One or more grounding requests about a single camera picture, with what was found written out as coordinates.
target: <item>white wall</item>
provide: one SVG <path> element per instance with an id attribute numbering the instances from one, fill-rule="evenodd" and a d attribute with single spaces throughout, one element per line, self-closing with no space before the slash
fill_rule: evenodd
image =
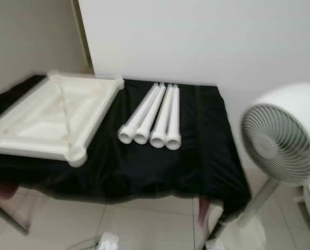
<path id="1" fill-rule="evenodd" d="M 239 121 L 274 86 L 310 81 L 310 0 L 79 0 L 94 71 L 216 83 Z"/>
<path id="2" fill-rule="evenodd" d="M 0 91 L 34 71 L 85 67 L 70 0 L 0 0 Z"/>

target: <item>black fabric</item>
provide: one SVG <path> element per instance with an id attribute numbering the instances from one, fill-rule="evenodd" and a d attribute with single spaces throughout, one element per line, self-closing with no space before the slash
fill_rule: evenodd
<path id="1" fill-rule="evenodd" d="M 0 95 L 0 114 L 43 77 L 33 76 Z M 179 150 L 129 145 L 117 138 L 152 86 L 125 80 L 88 147 L 80 168 L 64 161 L 0 155 L 0 180 L 35 185 L 57 198 L 79 197 L 122 202 L 140 197 L 204 196 L 224 202 L 225 215 L 245 207 L 251 198 L 231 135 L 224 101 L 215 86 L 179 85 Z"/>

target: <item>tiled floor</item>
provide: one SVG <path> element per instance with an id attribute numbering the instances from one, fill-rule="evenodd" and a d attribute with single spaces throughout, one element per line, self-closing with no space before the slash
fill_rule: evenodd
<path id="1" fill-rule="evenodd" d="M 253 189 L 260 187 L 262 178 L 253 176 Z M 258 213 L 262 229 L 254 226 L 247 236 L 235 223 L 228 225 L 221 236 L 228 250 L 242 249 L 242 241 L 244 250 L 256 250 L 251 238 L 264 242 L 263 232 L 265 250 L 310 250 L 309 219 L 304 205 L 293 201 L 298 194 L 297 189 L 288 187 L 277 190 Z M 71 247 L 104 231 L 119 236 L 121 250 L 192 250 L 198 248 L 203 237 L 197 225 L 197 199 L 167 197 L 105 206 L 59 201 L 20 189 L 3 205 L 14 216 L 31 220 L 31 230 L 28 236 L 22 236 L 0 219 L 0 250 L 80 250 Z"/>

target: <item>fan pole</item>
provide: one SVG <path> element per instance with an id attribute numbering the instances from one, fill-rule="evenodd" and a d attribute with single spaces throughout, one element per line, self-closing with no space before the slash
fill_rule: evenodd
<path id="1" fill-rule="evenodd" d="M 279 186 L 279 181 L 269 178 L 265 185 L 261 188 L 256 197 L 248 204 L 243 215 L 239 218 L 237 224 L 241 228 L 246 226 L 250 219 L 255 216 L 263 204 L 274 193 Z"/>

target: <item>white plastic pipe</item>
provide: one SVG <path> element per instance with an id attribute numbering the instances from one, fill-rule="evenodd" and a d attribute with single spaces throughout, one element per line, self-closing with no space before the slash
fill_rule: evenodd
<path id="1" fill-rule="evenodd" d="M 160 107 L 155 128 L 151 133 L 150 144 L 157 148 L 163 147 L 166 142 L 166 129 L 171 111 L 172 91 L 172 84 L 169 84 L 162 106 Z"/>
<path id="2" fill-rule="evenodd" d="M 179 131 L 179 105 L 179 88 L 175 84 L 173 87 L 172 107 L 165 143 L 166 147 L 170 150 L 177 150 L 181 145 L 181 135 Z"/>
<path id="3" fill-rule="evenodd" d="M 151 87 L 146 96 L 140 102 L 137 109 L 134 111 L 134 113 L 131 115 L 128 121 L 121 126 L 121 128 L 118 131 L 118 137 L 121 140 L 121 142 L 125 144 L 129 144 L 132 142 L 136 130 L 138 129 L 145 115 L 150 109 L 150 106 L 152 105 L 158 91 L 159 86 L 157 83 L 154 83 L 154 85 Z"/>
<path id="4" fill-rule="evenodd" d="M 145 144 L 148 141 L 151 126 L 155 120 L 156 114 L 158 112 L 160 103 L 162 102 L 166 87 L 163 83 L 159 85 L 159 91 L 152 103 L 148 114 L 145 116 L 141 126 L 136 130 L 136 135 L 134 141 L 139 144 Z"/>

